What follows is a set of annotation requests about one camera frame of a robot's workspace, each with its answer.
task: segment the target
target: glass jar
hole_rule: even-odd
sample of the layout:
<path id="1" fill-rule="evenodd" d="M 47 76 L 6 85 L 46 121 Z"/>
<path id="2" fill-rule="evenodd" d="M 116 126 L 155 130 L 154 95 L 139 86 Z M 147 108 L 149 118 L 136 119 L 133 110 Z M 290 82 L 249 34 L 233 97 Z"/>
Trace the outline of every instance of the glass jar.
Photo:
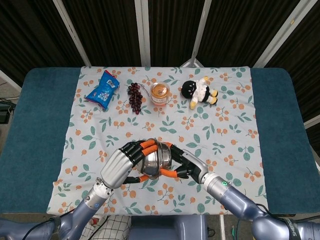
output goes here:
<path id="1" fill-rule="evenodd" d="M 169 100 L 170 87 L 163 81 L 152 84 L 150 92 L 155 105 L 165 105 Z"/>

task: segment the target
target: blue snack bag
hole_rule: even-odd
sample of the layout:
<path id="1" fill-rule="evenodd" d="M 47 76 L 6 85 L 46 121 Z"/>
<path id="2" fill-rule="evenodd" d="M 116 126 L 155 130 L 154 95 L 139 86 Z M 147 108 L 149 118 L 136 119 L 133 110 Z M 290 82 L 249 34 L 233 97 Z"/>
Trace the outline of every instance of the blue snack bag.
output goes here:
<path id="1" fill-rule="evenodd" d="M 103 72 L 99 86 L 85 99 L 100 104 L 104 109 L 108 107 L 114 91 L 119 87 L 119 82 L 107 70 Z"/>

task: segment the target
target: stainless steel bowl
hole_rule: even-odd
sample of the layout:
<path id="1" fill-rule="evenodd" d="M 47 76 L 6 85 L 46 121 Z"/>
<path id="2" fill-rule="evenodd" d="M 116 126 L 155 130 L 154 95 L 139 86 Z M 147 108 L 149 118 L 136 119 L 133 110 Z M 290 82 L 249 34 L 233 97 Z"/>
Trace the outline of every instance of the stainless steel bowl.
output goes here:
<path id="1" fill-rule="evenodd" d="M 172 159 L 170 148 L 163 142 L 153 140 L 155 140 L 158 150 L 141 160 L 136 168 L 140 173 L 150 176 L 151 179 L 156 179 L 160 169 L 170 170 Z"/>

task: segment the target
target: grapes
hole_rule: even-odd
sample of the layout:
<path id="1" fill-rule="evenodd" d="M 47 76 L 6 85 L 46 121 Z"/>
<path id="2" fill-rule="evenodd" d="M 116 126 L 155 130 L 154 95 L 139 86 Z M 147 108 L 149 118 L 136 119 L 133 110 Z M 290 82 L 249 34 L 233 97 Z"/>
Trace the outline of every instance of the grapes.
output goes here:
<path id="1" fill-rule="evenodd" d="M 139 115 L 139 112 L 141 112 L 141 104 L 142 104 L 142 95 L 140 92 L 140 86 L 136 82 L 132 82 L 128 86 L 128 95 L 129 97 L 129 103 L 131 105 L 132 111 Z"/>

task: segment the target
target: orange flower pattern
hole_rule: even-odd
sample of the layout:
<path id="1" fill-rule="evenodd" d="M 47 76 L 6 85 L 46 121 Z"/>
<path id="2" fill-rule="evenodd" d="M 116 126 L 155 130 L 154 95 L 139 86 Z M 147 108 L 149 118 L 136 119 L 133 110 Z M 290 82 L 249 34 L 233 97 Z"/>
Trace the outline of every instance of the orange flower pattern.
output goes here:
<path id="1" fill-rule="evenodd" d="M 86 100 L 104 70 L 120 82 L 107 109 Z M 218 102 L 199 102 L 194 110 L 181 95 L 184 81 L 208 76 L 218 90 Z M 150 86 L 166 82 L 168 102 L 154 105 Z M 141 84 L 141 112 L 131 110 L 127 88 Z M 112 153 L 130 141 L 156 138 L 200 158 L 209 173 L 217 173 L 255 202 L 267 205 L 259 148 L 254 94 L 248 67 L 83 67 L 81 69 L 63 146 L 61 170 L 47 212 L 63 214 L 76 208 L 100 177 Z M 130 176 L 141 174 L 134 168 Z M 192 178 L 161 176 L 115 189 L 98 215 L 230 214 Z"/>

